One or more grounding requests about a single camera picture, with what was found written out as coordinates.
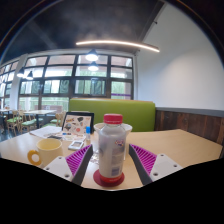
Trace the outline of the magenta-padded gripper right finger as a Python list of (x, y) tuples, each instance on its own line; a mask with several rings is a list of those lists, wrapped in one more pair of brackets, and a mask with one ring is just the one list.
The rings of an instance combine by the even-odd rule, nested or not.
[(140, 146), (130, 144), (131, 156), (143, 185), (150, 184), (182, 169), (165, 154), (154, 154)]

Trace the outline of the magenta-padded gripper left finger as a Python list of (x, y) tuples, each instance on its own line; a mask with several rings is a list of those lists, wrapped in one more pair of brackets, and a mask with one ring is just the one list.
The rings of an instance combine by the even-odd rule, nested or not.
[(58, 156), (44, 170), (80, 186), (92, 155), (93, 146), (88, 145), (67, 157)]

